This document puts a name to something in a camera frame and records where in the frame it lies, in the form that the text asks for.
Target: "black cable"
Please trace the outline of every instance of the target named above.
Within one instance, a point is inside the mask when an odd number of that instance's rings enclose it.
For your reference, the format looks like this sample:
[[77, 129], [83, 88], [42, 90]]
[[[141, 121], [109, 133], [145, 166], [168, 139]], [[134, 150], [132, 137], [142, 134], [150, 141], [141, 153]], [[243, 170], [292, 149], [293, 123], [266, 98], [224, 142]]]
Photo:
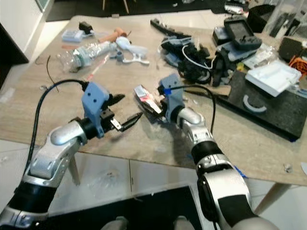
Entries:
[[205, 90], [206, 92], [208, 92], [208, 94], [211, 96], [212, 99], [212, 103], [213, 103], [213, 114], [212, 114], [212, 122], [211, 122], [211, 133], [213, 134], [213, 126], [214, 126], [214, 120], [215, 120], [215, 96], [212, 93], [211, 90], [207, 89], [204, 86], [201, 85], [182, 85], [182, 86], [177, 86], [177, 87], [173, 87], [173, 88], [168, 88], [165, 90], [177, 90], [177, 89], [183, 89], [183, 88], [201, 88], [203, 90]]
[[48, 59], [47, 59], [46, 69], [47, 69], [47, 74], [48, 74], [50, 80], [52, 81], [53, 84], [55, 84], [55, 82], [53, 81], [52, 77], [50, 76], [49, 68], [48, 68], [48, 64], [49, 64], [50, 57], [51, 57], [51, 55], [49, 55], [49, 57], [48, 57]]
[[30, 144], [30, 149], [29, 149], [29, 154], [28, 154], [28, 158], [27, 158], [27, 162], [25, 165], [25, 169], [24, 172], [26, 171], [26, 169], [28, 168], [28, 166], [30, 165], [31, 159], [32, 159], [32, 155], [33, 155], [33, 150], [34, 150], [34, 146], [35, 146], [35, 140], [36, 140], [36, 133], [37, 133], [37, 126], [38, 126], [38, 118], [39, 118], [39, 112], [40, 112], [40, 108], [42, 106], [43, 100], [46, 97], [46, 95], [55, 87], [57, 87], [58, 85], [61, 85], [63, 83], [67, 83], [67, 82], [77, 82], [79, 84], [82, 85], [82, 90], [85, 91], [88, 82], [82, 81], [82, 80], [76, 80], [76, 79], [67, 79], [67, 80], [60, 80], [56, 83], [54, 83], [52, 86], [50, 86], [48, 89], [46, 89], [46, 91], [43, 93], [43, 95], [40, 97], [39, 102], [37, 104], [36, 107], [36, 112], [35, 112], [35, 119], [34, 119], [34, 125], [33, 125], [33, 132], [32, 132], [32, 138], [31, 138], [31, 144]]
[[217, 230], [216, 222], [213, 222], [214, 230]]

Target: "wooden table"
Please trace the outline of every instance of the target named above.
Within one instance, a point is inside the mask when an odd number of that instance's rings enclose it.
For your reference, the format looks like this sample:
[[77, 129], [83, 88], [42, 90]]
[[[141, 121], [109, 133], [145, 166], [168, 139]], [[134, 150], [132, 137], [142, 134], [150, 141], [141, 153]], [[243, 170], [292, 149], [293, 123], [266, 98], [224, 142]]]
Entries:
[[[95, 18], [76, 16], [71, 19], [65, 29], [77, 29], [78, 22], [87, 21], [99, 32], [112, 32], [115, 27], [131, 31], [129, 39], [132, 44], [145, 46], [149, 49], [149, 66], [140, 63], [121, 65], [114, 60], [108, 60], [95, 74], [93, 81], [102, 84], [111, 93], [124, 93], [126, 98], [112, 107], [118, 121], [124, 121], [128, 116], [139, 111], [134, 99], [133, 89], [139, 84], [149, 91], [156, 92], [161, 78], [176, 72], [162, 60], [158, 60], [157, 48], [163, 39], [163, 34], [150, 26], [149, 22], [132, 23], [129, 19]], [[202, 43], [214, 54], [212, 30], [176, 27], [178, 30], [191, 34], [195, 43]], [[16, 84], [16, 92], [10, 101], [0, 106], [0, 138], [22, 143], [30, 143], [36, 105], [42, 90], [40, 86], [51, 85], [46, 71], [46, 61], [49, 55], [49, 71], [54, 81], [63, 79], [84, 79], [96, 67], [84, 68], [78, 73], [63, 73], [56, 54], [63, 52], [61, 48], [62, 32], [40, 55], [39, 63], [33, 64], [23, 74]], [[86, 38], [82, 44], [96, 41]], [[269, 38], [267, 43], [278, 43]], [[59, 86], [59, 91], [52, 91], [45, 99], [40, 115], [36, 143], [42, 145], [46, 135], [55, 127], [62, 126], [76, 116], [83, 117], [81, 103], [82, 91], [74, 83]], [[202, 113], [211, 123], [211, 101], [195, 95], [186, 95], [187, 106]], [[307, 185], [307, 176], [301, 169], [301, 162], [307, 162], [307, 128], [295, 143], [291, 143], [266, 129], [217, 106], [214, 125], [214, 137], [231, 162], [247, 177], [269, 180], [282, 184]], [[150, 124], [143, 116], [139, 122], [125, 133], [112, 131], [103, 139], [93, 139], [81, 148], [81, 152], [120, 157], [139, 161], [148, 161], [179, 167], [195, 168], [189, 156], [189, 150], [181, 132], [175, 125]], [[293, 166], [292, 173], [286, 173], [284, 164]]]

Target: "chair leg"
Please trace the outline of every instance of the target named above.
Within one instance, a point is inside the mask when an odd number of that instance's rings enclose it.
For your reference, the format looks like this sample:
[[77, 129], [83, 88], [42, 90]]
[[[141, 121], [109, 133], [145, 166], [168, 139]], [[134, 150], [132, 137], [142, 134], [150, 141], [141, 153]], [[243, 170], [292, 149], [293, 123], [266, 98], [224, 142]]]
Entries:
[[126, 0], [124, 0], [124, 4], [125, 4], [126, 11], [129, 14], [129, 9], [128, 9], [128, 5], [127, 5], [127, 1]]

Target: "light blue object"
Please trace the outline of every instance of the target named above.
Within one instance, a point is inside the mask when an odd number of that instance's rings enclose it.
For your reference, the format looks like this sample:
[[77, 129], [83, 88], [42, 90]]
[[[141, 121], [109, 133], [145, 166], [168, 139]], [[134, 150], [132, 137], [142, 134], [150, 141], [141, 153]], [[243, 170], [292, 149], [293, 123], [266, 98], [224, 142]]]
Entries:
[[100, 124], [100, 113], [102, 105], [109, 100], [109, 92], [99, 84], [91, 82], [88, 84], [83, 96], [82, 105], [84, 117], [87, 117], [97, 129], [97, 137], [102, 138], [104, 131]]
[[163, 78], [159, 85], [163, 85], [164, 92], [165, 92], [165, 98], [167, 103], [167, 111], [165, 114], [165, 117], [168, 122], [171, 121], [171, 114], [174, 109], [176, 109], [178, 106], [181, 106], [184, 108], [183, 100], [182, 100], [182, 94], [183, 94], [183, 88], [177, 89], [177, 90], [170, 90], [169, 88], [181, 86], [181, 81], [178, 78], [178, 75], [173, 73], [169, 75], [166, 78]]
[[85, 33], [83, 30], [65, 30], [62, 34], [63, 42], [81, 42]]
[[165, 55], [164, 59], [169, 65], [178, 68], [178, 63], [180, 62], [180, 59], [175, 54], [168, 53]]

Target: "orange object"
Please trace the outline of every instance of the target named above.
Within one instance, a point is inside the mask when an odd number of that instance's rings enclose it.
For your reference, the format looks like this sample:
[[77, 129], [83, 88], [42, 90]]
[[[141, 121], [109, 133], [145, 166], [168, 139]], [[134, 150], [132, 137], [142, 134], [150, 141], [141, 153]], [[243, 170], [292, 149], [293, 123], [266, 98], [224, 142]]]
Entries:
[[293, 56], [293, 58], [289, 62], [289, 66], [297, 69], [298, 71], [302, 73], [302, 76], [300, 79], [302, 79], [302, 77], [307, 75], [307, 61], [304, 61], [300, 57]]
[[62, 45], [62, 49], [77, 49], [78, 46], [71, 46], [71, 45]]
[[108, 35], [108, 36], [99, 38], [98, 41], [99, 41], [100, 43], [105, 42], [105, 41], [115, 42], [115, 41], [116, 41], [116, 38], [118, 38], [118, 37], [120, 37], [120, 36], [127, 37], [127, 33], [126, 33], [125, 31], [123, 31], [121, 28], [117, 27], [117, 28], [114, 30], [114, 33], [113, 33], [113, 34], [110, 34], [110, 35]]

